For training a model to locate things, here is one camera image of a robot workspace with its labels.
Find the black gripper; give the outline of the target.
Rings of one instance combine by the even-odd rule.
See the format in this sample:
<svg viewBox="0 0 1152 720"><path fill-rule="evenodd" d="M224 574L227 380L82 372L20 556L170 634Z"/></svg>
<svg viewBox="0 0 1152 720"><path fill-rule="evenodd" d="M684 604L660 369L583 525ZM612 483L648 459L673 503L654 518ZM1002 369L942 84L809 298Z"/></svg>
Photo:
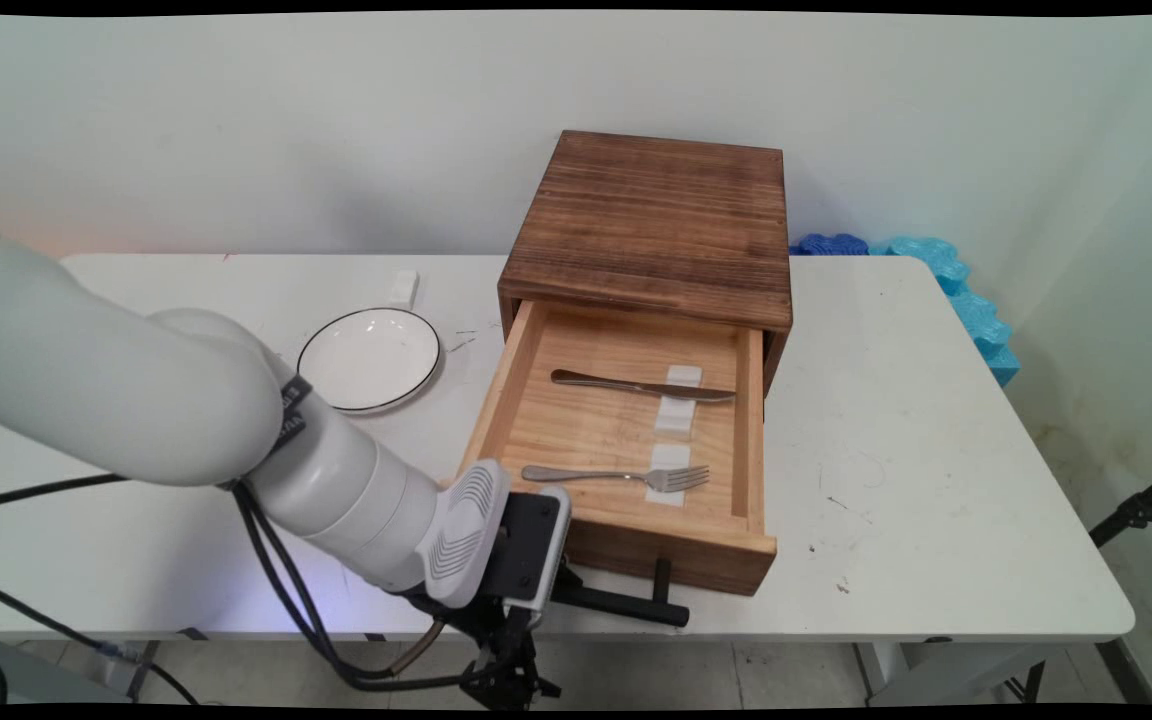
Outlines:
<svg viewBox="0 0 1152 720"><path fill-rule="evenodd" d="M435 602L424 592L407 593L406 600L475 643L477 655L470 667L494 670L473 682L473 702L484 708L526 711L541 698L562 697L563 689L544 679L536 667L530 609L507 606L495 596L476 596L461 609Z"/></svg>

